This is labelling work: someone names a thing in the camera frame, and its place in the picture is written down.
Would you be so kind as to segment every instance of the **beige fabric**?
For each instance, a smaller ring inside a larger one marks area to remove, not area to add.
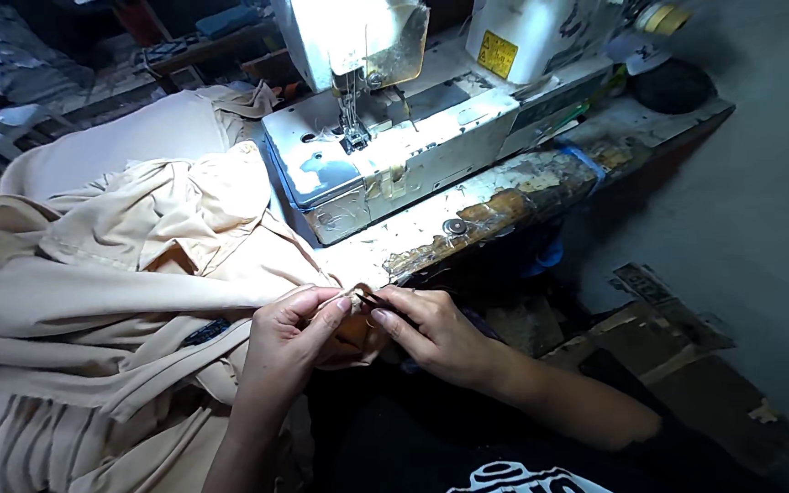
[[[196,415],[149,439],[168,452],[124,455],[177,384],[232,403],[255,308],[305,283],[338,286],[268,199],[252,142],[137,163],[44,205],[0,196],[0,490],[134,491],[200,446]],[[231,324],[181,346],[214,320]],[[330,356],[368,364],[380,340],[361,320],[343,335],[349,352]]]
[[[120,173],[129,163],[226,152],[246,139],[240,117],[263,117],[277,101],[266,85],[249,94],[225,86],[182,90],[21,154],[2,175],[0,193],[47,200],[103,173]]]

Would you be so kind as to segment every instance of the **black tweezers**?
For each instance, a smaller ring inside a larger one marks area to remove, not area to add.
[[[367,293],[367,296],[372,297],[373,299],[362,297],[357,293],[355,293],[355,296],[357,296],[358,299],[360,299],[362,302],[364,302],[367,306],[371,308],[382,308],[391,311],[392,313],[394,313],[394,315],[397,315],[398,317],[402,318],[404,322],[410,324],[410,326],[413,327],[415,330],[419,330],[419,324],[414,322],[410,317],[407,317],[407,315],[403,311],[400,311],[399,309],[395,308],[394,305],[390,304],[388,301],[382,299],[381,297],[378,297],[373,293]]]

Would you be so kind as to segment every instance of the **yellow warning sticker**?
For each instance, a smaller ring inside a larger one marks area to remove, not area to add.
[[[479,47],[477,63],[506,79],[518,49],[517,45],[507,39],[486,31],[483,35],[483,44]]]

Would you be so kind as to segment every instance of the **screw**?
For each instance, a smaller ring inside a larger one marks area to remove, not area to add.
[[[444,221],[444,231],[452,234],[464,234],[467,231],[467,224],[461,219],[446,219]]]
[[[382,87],[382,73],[374,72],[367,75],[367,87],[370,89]]]

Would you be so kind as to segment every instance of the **sewing machine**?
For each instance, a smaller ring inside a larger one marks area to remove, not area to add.
[[[427,39],[420,0],[273,0],[316,94],[263,126],[291,206],[322,244],[573,125],[611,73],[599,51],[613,33],[688,17],[649,0],[513,3],[488,0],[467,32]]]

